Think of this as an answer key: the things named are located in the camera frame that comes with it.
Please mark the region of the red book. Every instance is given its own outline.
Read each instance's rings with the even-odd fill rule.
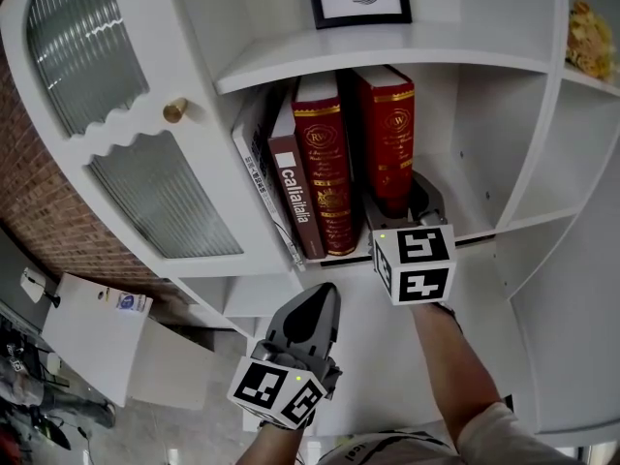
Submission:
[[[368,181],[387,217],[405,217],[414,175],[414,84],[389,66],[354,72]]]
[[[295,138],[292,98],[293,92],[289,92],[267,142],[282,185],[282,195],[291,211],[303,253],[311,260],[324,259],[326,252],[321,242],[319,223],[312,205],[312,194],[303,172],[303,162]]]
[[[334,72],[304,76],[293,102],[296,135],[330,255],[356,249],[349,154]]]

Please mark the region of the white book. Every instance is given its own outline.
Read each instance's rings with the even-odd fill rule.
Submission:
[[[282,93],[281,89],[268,86],[250,93],[232,128],[232,140],[295,265],[299,270],[305,270],[301,248],[281,203],[269,164],[267,138],[280,110]]]
[[[302,76],[297,88],[296,102],[316,102],[338,96],[336,73],[327,71]]]
[[[354,71],[358,76],[375,88],[400,86],[408,82],[393,69],[386,66],[355,67]]]

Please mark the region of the book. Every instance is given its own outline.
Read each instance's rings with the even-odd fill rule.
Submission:
[[[406,216],[414,175],[415,86],[390,66],[353,71],[367,181],[387,217]]]
[[[296,135],[319,213],[322,236],[330,255],[356,249],[349,153],[336,74],[302,77],[293,102]]]
[[[303,162],[295,138],[295,119],[291,102],[293,91],[289,91],[280,111],[271,136],[268,138],[269,150],[280,179],[282,196],[291,211],[291,218],[306,258],[324,259],[325,248],[321,241],[319,223],[312,204]]]
[[[291,220],[278,195],[267,145],[267,138],[282,105],[282,93],[281,88],[267,86],[252,91],[232,128],[232,140],[294,264],[305,270]]]

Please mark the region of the brick wall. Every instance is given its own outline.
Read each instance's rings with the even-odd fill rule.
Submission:
[[[191,302],[125,248],[67,181],[30,122],[3,47],[0,225],[56,277],[70,272],[167,301]]]

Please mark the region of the book spine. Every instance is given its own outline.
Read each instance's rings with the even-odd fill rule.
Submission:
[[[330,255],[356,249],[351,215],[351,176],[340,98],[293,102],[296,135],[313,202]]]
[[[269,181],[268,175],[261,174],[261,161],[256,160],[252,154],[250,153],[250,149],[245,144],[244,139],[236,139],[235,141],[237,150],[243,159],[243,163],[245,164],[245,168],[250,173],[252,177],[252,181],[254,182],[254,186],[257,191],[261,195],[263,199],[264,206],[269,212],[271,216],[271,220],[274,222],[278,232],[280,233],[280,237],[284,241],[291,257],[293,258],[294,264],[300,269],[305,270],[305,266],[303,264],[303,259],[297,250],[297,244],[293,240],[293,237],[287,232],[290,229],[288,223],[285,222],[286,216],[283,216],[278,211],[276,202],[273,198],[272,192],[270,191],[272,188],[272,183]]]
[[[310,260],[324,259],[326,253],[295,136],[271,138],[269,149],[304,254]]]
[[[368,178],[386,216],[402,217],[413,181],[415,87],[361,84]]]

